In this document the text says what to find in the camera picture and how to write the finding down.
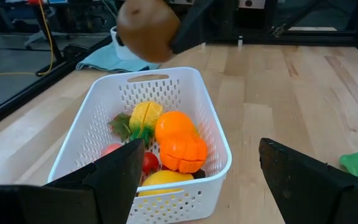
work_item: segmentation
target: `white cup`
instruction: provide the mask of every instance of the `white cup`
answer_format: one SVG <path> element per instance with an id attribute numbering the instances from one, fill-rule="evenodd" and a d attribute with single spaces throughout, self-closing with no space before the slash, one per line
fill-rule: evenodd
<path id="1" fill-rule="evenodd" d="M 126 46 L 120 46 L 116 39 L 117 36 L 117 27 L 113 27 L 110 29 L 110 34 L 112 38 L 112 42 L 114 47 L 116 48 L 116 53 L 119 59 L 121 60 L 135 60 L 139 59 L 136 55 L 134 55 Z"/>

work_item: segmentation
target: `yellow pineapple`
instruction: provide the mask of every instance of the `yellow pineapple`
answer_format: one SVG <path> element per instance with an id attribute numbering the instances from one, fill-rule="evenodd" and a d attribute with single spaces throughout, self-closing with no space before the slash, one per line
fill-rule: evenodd
<path id="1" fill-rule="evenodd" d="M 162 105 L 155 102 L 143 102 L 135 106 L 129 120 L 129 128 L 132 131 L 132 139 L 142 138 L 145 145 L 154 135 L 155 124 L 163 113 Z"/>

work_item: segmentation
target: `wooden tabletop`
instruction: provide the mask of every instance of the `wooden tabletop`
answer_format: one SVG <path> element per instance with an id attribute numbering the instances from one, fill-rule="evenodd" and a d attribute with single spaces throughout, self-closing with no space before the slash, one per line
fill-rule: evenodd
<path id="1" fill-rule="evenodd" d="M 211 218 L 194 223 L 283 223 L 260 170 L 272 138 L 339 167 L 358 152 L 358 50 L 207 45 L 162 67 L 200 70 L 233 162 Z M 0 184 L 47 181 L 88 88 L 104 72 L 73 72 L 0 122 Z"/>

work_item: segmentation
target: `towel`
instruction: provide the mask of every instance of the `towel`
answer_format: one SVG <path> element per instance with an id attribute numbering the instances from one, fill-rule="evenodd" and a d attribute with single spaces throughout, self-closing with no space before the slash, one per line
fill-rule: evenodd
<path id="1" fill-rule="evenodd" d="M 141 59 L 121 60 L 118 58 L 116 49 L 111 42 L 77 64 L 76 69 L 95 68 L 105 72 L 138 72 L 158 68 L 159 65 L 145 62 Z"/>

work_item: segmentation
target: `red tomato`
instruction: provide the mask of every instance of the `red tomato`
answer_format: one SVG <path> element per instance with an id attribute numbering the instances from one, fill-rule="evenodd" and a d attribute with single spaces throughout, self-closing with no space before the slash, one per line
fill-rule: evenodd
<path id="1" fill-rule="evenodd" d="M 142 170 L 146 175 L 148 175 L 151 170 L 157 171 L 158 165 L 159 162 L 157 156 L 155 156 L 152 152 L 146 152 L 144 154 Z"/>
<path id="2" fill-rule="evenodd" d="M 121 147 L 121 146 L 122 146 L 122 145 L 119 144 L 119 143 L 114 143 L 114 144 L 109 145 L 107 148 L 103 149 L 103 151 L 102 151 L 102 156 L 101 156 L 101 157 L 103 157 L 103 156 L 109 154 L 110 152 L 115 151 L 116 149 L 118 149 L 118 148 Z"/>

